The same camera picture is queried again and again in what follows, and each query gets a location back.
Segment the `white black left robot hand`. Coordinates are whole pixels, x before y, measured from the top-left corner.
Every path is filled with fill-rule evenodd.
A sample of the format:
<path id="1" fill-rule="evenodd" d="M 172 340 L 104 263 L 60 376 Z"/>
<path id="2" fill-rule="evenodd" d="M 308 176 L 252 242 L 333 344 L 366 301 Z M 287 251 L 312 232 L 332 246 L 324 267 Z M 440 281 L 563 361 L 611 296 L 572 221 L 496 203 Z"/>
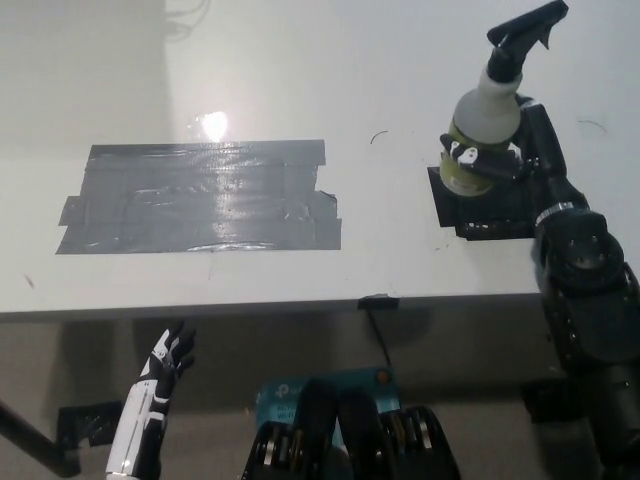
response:
<path id="1" fill-rule="evenodd" d="M 193 364 L 195 331 L 182 322 L 160 336 L 131 387 L 105 468 L 108 479 L 158 479 L 174 388 Z"/>

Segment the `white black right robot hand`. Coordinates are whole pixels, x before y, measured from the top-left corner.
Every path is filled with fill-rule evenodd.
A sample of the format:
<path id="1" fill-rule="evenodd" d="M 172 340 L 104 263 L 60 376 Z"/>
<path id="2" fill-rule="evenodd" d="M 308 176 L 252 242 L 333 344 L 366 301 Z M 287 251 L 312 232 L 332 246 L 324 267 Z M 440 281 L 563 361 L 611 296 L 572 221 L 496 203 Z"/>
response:
<path id="1" fill-rule="evenodd" d="M 536 226 L 563 210 L 586 209 L 585 196 L 567 177 L 564 155 L 545 107 L 517 95 L 520 125 L 507 146 L 477 146 L 449 133 L 440 136 L 444 151 L 462 173 L 494 187 L 518 188 L 527 197 Z"/>

